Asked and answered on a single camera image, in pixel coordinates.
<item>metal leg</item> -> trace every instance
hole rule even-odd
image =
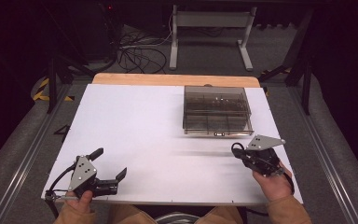
[[[170,69],[176,69],[176,62],[178,58],[178,39],[177,39],[177,5],[173,6],[172,11],[172,44],[171,44],[171,58],[170,58]]]
[[[290,48],[287,51],[286,56],[284,57],[282,63],[283,66],[293,67],[294,64],[296,63],[298,54],[303,45],[305,35],[310,25],[310,20],[312,19],[312,15],[313,15],[313,8],[309,8],[297,29],[295,38],[293,39],[293,42],[290,45]]]
[[[267,72],[266,74],[264,74],[263,76],[258,78],[259,82],[263,82],[267,79],[269,79],[270,77],[275,77],[276,75],[280,74],[281,72],[283,72],[284,70],[286,70],[287,67],[281,65],[277,68],[275,68],[274,70]]]
[[[56,59],[52,58],[48,62],[48,114],[51,113],[54,106],[57,104],[57,83],[56,83]]]
[[[301,95],[301,105],[303,106],[304,112],[306,115],[310,114],[309,104],[310,104],[310,77],[312,73],[312,67],[310,62],[307,62],[307,67],[305,69],[304,80],[303,80],[303,90]]]
[[[256,12],[256,7],[252,7],[250,17],[248,18],[246,24],[246,30],[245,30],[245,34],[243,35],[243,39],[238,40],[238,46],[240,47],[243,63],[245,64],[246,71],[249,72],[253,71],[253,66],[248,54],[248,50],[246,49],[246,43],[248,42],[249,34],[251,33],[252,25],[255,19],[255,12]]]

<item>white table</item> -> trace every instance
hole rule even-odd
[[[245,89],[255,134],[280,138],[261,88]],[[100,179],[114,179],[128,168],[117,195],[94,201],[132,204],[256,205],[265,203],[251,170],[231,153],[240,138],[194,137],[184,134],[183,86],[89,84],[71,130],[42,192],[77,155],[99,147],[104,154],[92,164]],[[291,170],[283,146],[275,151]],[[295,197],[302,203],[296,179]],[[55,189],[67,189],[67,174]]]

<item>hand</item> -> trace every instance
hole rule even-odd
[[[280,166],[290,177],[292,177],[292,173],[287,170],[281,162]],[[272,175],[265,177],[260,173],[253,171],[253,177],[258,182],[264,195],[270,202],[292,194],[292,187],[284,175]]]
[[[65,196],[75,197],[76,195],[74,194],[73,191],[68,191],[66,192]],[[92,191],[86,190],[79,200],[66,200],[65,202],[69,206],[73,207],[77,212],[90,213],[91,200],[92,200]]]

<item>dark wall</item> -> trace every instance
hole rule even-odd
[[[358,160],[358,1],[341,4],[330,13],[331,25],[316,55],[314,75]]]
[[[31,89],[47,67],[40,37],[20,1],[0,1],[0,148],[34,104]]]

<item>transparent container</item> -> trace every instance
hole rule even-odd
[[[244,88],[185,86],[185,134],[252,135],[250,116]]]

